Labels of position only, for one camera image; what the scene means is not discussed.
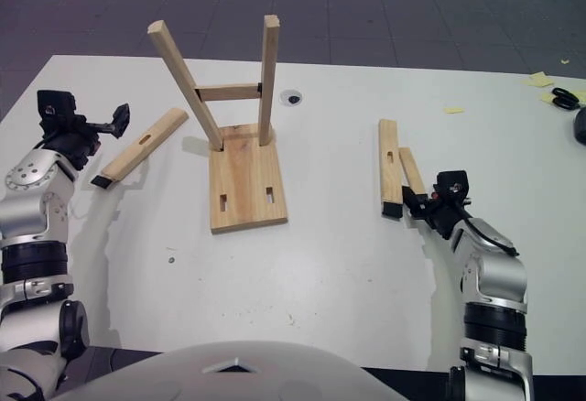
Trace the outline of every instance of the wooden plank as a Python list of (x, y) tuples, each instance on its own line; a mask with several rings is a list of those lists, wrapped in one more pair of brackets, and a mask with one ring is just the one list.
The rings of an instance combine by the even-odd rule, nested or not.
[(396, 122), (381, 119), (378, 123), (381, 203), (383, 215), (403, 216), (403, 191)]
[(187, 64), (173, 37), (167, 29), (165, 21), (156, 21), (148, 27), (147, 31), (151, 41), (157, 48), (158, 54), (167, 64), (168, 70), (173, 75), (175, 82), (179, 86), (179, 89), (183, 93), (183, 96), (190, 105), (191, 110), (200, 122), (201, 128), (205, 132), (206, 136), (210, 140), (213, 149), (222, 149), (222, 136), (218, 125), (213, 120), (210, 109), (205, 102), (202, 102), (198, 95), (195, 93), (196, 84), (191, 76), (190, 71), (187, 68)]
[(131, 170), (136, 168), (141, 161), (157, 149), (187, 119), (187, 113), (179, 108), (168, 110), (154, 125), (148, 128), (145, 133), (102, 169), (102, 177), (110, 180), (110, 182), (124, 179)]
[(258, 83), (239, 83), (234, 85), (208, 85), (196, 87), (203, 101), (236, 101), (239, 99), (259, 99)]
[(278, 30), (280, 23), (276, 15), (265, 15), (263, 31), (263, 69), (261, 82), (263, 94), (258, 110), (258, 132), (260, 146), (271, 141), (271, 109), (273, 105), (273, 89), (275, 87), (275, 68), (277, 67)]
[(403, 170), (405, 171), (405, 176), (407, 177), (409, 187), (416, 195), (425, 195), (425, 186), (421, 180), (421, 174), (419, 174), (418, 165), (413, 158), (413, 154), (411, 153), (411, 148), (400, 147), (399, 156), (401, 158), (401, 165), (403, 165)]
[(286, 222), (275, 140), (258, 143), (258, 125), (221, 128), (223, 151), (210, 153), (212, 233)]

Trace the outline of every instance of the black cable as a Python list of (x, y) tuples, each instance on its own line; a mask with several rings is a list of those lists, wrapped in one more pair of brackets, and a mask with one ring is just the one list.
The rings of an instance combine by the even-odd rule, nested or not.
[(117, 352), (118, 352), (117, 349), (113, 349), (112, 352), (110, 353), (110, 359), (108, 360), (108, 364), (110, 366), (110, 372), (114, 371), (114, 356), (116, 355)]
[(460, 207), (456, 206), (454, 209), (461, 216), (461, 218), (464, 220), (464, 222), (466, 222), (466, 225), (468, 227), (470, 227), (470, 229), (473, 232), (475, 232), (476, 234), (478, 234), (485, 241), (487, 241), (488, 243), (490, 243), (490, 244), (492, 244), (492, 245), (500, 248), (501, 250), (503, 250), (508, 255), (511, 255), (511, 256), (519, 256), (519, 253), (516, 251), (516, 249), (514, 247), (509, 247), (509, 246), (506, 246), (504, 244), (498, 243), (494, 239), (491, 239), (488, 236), (486, 236), (484, 233), (482, 233), (478, 227), (476, 227), (474, 224), (471, 223), (470, 219), (466, 216), (466, 213), (464, 213), (464, 211)]

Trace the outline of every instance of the scissors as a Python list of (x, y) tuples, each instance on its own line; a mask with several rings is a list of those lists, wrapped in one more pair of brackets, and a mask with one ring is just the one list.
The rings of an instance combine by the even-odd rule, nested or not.
[(551, 91), (554, 96), (553, 103), (557, 105), (559, 108), (563, 108), (564, 110), (572, 111), (577, 110), (578, 108), (586, 107), (586, 103), (581, 103), (580, 99), (576, 97), (574, 94), (569, 92), (568, 90), (564, 90), (563, 88), (556, 87)]

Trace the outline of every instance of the white table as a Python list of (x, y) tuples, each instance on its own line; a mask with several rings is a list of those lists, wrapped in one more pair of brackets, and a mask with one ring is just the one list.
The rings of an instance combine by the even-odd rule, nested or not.
[[(255, 81), (260, 71), (252, 62), (189, 66), (202, 85)], [(285, 89), (304, 97), (297, 107), (276, 101), (273, 115), (289, 223), (212, 236), (207, 144), (191, 113), (124, 182), (109, 191), (89, 184), (169, 107), (187, 109), (162, 60), (56, 56), (0, 124), (0, 173), (41, 136), (36, 90), (71, 91), (91, 122), (130, 103), (125, 136), (103, 138), (71, 202), (74, 297), (87, 307), (94, 345), (169, 351), (280, 340), (361, 366), (446, 371), (461, 337), (450, 252), (425, 226), (380, 215), (376, 125), (395, 119), (426, 185), (439, 171), (466, 169), (469, 211), (515, 242), (536, 374), (585, 374), (586, 147), (572, 136), (573, 115), (542, 103), (546, 90), (523, 79), (278, 64), (276, 98)], [(465, 113), (445, 114), (450, 106)], [(211, 108), (219, 125), (257, 116), (257, 101)]]

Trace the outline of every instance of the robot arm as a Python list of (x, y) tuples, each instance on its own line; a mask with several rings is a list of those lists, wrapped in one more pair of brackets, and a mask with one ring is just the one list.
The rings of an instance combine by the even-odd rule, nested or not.
[(85, 309), (68, 300), (68, 203), (77, 171), (97, 151), (99, 132), (119, 137), (128, 105), (112, 124), (87, 124), (68, 92), (38, 92), (43, 140), (6, 176), (0, 201), (0, 400), (43, 400), (89, 343)]
[(465, 337), (452, 367), (450, 401), (526, 400), (533, 396), (531, 355), (526, 352), (526, 272), (513, 244), (485, 221), (471, 217), (464, 171), (441, 172), (431, 199), (404, 188), (415, 219), (444, 239), (462, 271)]

